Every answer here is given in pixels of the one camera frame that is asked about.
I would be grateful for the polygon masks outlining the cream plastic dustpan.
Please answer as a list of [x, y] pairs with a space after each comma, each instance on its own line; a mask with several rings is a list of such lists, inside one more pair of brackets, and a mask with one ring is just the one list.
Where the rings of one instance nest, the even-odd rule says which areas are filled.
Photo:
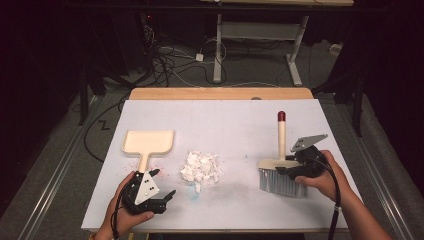
[[122, 150], [139, 156], [138, 171], [144, 173], [148, 160], [153, 155], [168, 153], [173, 146], [174, 131], [127, 131]]

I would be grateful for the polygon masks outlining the cream brush with grey bristles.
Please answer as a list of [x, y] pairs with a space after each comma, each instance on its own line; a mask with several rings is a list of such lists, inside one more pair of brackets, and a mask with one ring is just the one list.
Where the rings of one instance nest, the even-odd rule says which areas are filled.
[[262, 191], [280, 194], [287, 197], [302, 198], [306, 196], [306, 188], [292, 180], [288, 175], [282, 175], [277, 171], [277, 167], [287, 170], [290, 167], [297, 167], [299, 163], [286, 158], [286, 113], [279, 111], [278, 121], [278, 156], [276, 159], [260, 160], [257, 167], [259, 169], [259, 187]]

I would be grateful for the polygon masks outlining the white foam board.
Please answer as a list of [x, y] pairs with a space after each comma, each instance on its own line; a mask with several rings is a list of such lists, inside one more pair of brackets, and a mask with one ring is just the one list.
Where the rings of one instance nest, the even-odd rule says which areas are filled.
[[[137, 226], [139, 232], [319, 232], [329, 228], [334, 204], [318, 190], [286, 197], [259, 187], [257, 164], [278, 155], [277, 114], [286, 114], [287, 144], [324, 135], [318, 148], [345, 162], [318, 100], [129, 100], [125, 103], [86, 215], [85, 230], [95, 231], [117, 186], [137, 168], [138, 158], [122, 150], [129, 130], [172, 130], [169, 153], [150, 160], [162, 195], [172, 193], [164, 213]], [[195, 188], [181, 177], [190, 151], [214, 154], [216, 182]]]

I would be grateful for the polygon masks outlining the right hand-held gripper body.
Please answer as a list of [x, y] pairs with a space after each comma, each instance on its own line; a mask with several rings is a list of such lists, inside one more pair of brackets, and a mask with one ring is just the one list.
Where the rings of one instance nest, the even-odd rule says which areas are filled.
[[291, 151], [299, 166], [290, 167], [288, 176], [294, 180], [298, 176], [315, 178], [320, 176], [326, 169], [327, 160], [321, 151], [315, 146], [316, 143], [327, 138], [327, 134], [300, 137]]

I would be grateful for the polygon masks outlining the white metal desk frame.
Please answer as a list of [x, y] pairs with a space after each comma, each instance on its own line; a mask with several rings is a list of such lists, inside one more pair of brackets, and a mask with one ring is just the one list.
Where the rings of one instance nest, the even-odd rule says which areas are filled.
[[295, 86], [301, 86], [302, 81], [296, 66], [296, 58], [307, 27], [309, 17], [303, 16], [299, 23], [254, 23], [224, 21], [222, 15], [217, 15], [216, 42], [213, 82], [222, 82], [222, 61], [226, 56], [226, 47], [222, 39], [253, 39], [253, 40], [289, 40], [294, 42], [293, 51], [285, 55], [286, 64]]

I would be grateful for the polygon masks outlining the pile of white paper scraps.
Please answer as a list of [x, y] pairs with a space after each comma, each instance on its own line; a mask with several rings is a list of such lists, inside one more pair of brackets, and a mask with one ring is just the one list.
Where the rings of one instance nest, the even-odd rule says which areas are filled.
[[185, 164], [180, 170], [183, 180], [193, 183], [195, 192], [201, 193], [202, 186], [209, 182], [219, 181], [219, 164], [215, 154], [204, 154], [200, 151], [190, 151]]

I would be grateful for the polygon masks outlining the person's left hand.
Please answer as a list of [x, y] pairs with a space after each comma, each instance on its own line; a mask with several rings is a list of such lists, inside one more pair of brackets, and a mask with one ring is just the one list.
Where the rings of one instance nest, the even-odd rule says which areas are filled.
[[144, 223], [154, 217], [153, 212], [145, 212], [140, 215], [131, 215], [124, 208], [117, 209], [119, 194], [122, 188], [132, 179], [134, 171], [131, 171], [118, 185], [114, 196], [111, 198], [101, 227], [96, 233], [115, 236], [113, 230], [117, 231], [117, 236], [127, 234], [134, 226]]

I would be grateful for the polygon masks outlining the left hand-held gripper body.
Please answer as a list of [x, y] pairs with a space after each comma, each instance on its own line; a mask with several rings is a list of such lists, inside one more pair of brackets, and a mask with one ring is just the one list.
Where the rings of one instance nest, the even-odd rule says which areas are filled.
[[149, 172], [135, 172], [132, 179], [123, 188], [122, 205], [131, 215], [139, 215], [151, 211], [162, 214], [166, 210], [163, 199], [153, 199], [159, 193], [159, 188]]

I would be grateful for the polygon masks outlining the person's right hand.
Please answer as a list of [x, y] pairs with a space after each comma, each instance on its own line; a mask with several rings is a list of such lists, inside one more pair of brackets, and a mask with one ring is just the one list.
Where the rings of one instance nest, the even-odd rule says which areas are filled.
[[[335, 161], [332, 153], [329, 150], [322, 150], [321, 153], [325, 156], [331, 169], [333, 170], [334, 176], [338, 182], [341, 198], [347, 197], [352, 192], [352, 189], [342, 168]], [[314, 187], [318, 189], [324, 196], [328, 197], [332, 201], [336, 201], [336, 185], [332, 175], [328, 171], [324, 171], [319, 177], [315, 178], [298, 176], [295, 178], [295, 182], [303, 186]]]

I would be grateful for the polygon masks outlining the wooden table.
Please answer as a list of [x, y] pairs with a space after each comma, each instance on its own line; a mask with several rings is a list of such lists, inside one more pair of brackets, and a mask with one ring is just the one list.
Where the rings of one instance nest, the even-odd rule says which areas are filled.
[[307, 88], [201, 87], [135, 88], [130, 100], [296, 100], [313, 99]]

